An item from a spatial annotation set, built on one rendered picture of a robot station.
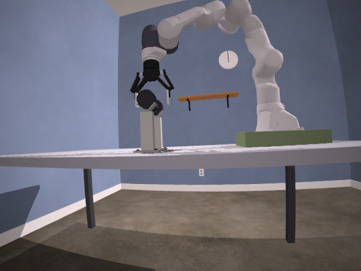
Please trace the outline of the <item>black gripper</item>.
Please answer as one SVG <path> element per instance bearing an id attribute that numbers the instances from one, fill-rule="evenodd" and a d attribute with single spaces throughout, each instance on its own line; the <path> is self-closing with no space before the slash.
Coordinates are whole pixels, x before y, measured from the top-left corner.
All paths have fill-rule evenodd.
<path id="1" fill-rule="evenodd" d="M 169 83 L 170 87 L 167 86 L 166 83 L 163 82 L 162 79 L 159 78 L 160 74 L 162 74 L 163 76 L 165 76 L 167 82 Z M 139 83 L 140 78 L 142 78 L 142 81 Z M 146 79 L 146 80 L 145 80 Z M 132 93 L 134 93 L 134 99 L 135 99 L 135 106 L 137 108 L 139 108 L 136 104 L 137 104 L 137 95 L 140 92 L 140 90 L 142 89 L 142 87 L 145 85 L 145 83 L 147 83 L 148 81 L 158 81 L 160 82 L 167 90 L 167 104 L 170 105 L 170 91 L 172 89 L 174 89 L 173 84 L 171 83 L 171 81 L 169 80 L 168 76 L 166 75 L 166 70 L 163 69 L 163 71 L 160 71 L 159 69 L 159 62 L 157 60 L 154 59 L 148 59 L 145 60 L 143 62 L 143 73 L 139 73 L 137 72 L 137 76 L 136 79 L 130 89 L 130 91 Z"/>

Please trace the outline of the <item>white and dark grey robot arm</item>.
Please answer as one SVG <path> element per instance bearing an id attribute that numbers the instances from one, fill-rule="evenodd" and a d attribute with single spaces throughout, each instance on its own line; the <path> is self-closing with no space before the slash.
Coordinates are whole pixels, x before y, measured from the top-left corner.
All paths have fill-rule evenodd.
<path id="1" fill-rule="evenodd" d="M 184 28 L 194 24 L 199 30 L 206 30 L 217 22 L 225 34 L 233 34 L 241 26 L 248 50 L 256 60 L 252 71 L 257 91 L 256 132 L 304 130 L 280 102 L 275 73 L 281 68 L 283 55 L 271 46 L 260 19 L 252 15 L 248 0 L 231 0 L 227 9 L 221 1 L 212 1 L 163 19 L 158 27 L 147 25 L 142 32 L 142 62 L 148 59 L 160 62 L 166 54 L 176 52 Z"/>

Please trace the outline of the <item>dark grey dumbbell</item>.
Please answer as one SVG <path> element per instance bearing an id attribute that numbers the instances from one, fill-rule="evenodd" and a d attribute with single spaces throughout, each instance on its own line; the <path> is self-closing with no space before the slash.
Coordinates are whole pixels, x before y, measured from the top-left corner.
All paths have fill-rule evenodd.
<path id="1" fill-rule="evenodd" d="M 164 107 L 162 103 L 156 99 L 153 92 L 148 89 L 144 89 L 137 95 L 137 103 L 144 109 L 149 109 L 154 102 L 157 103 L 157 106 L 152 111 L 154 112 L 154 115 L 158 115 L 162 110 L 164 110 Z"/>

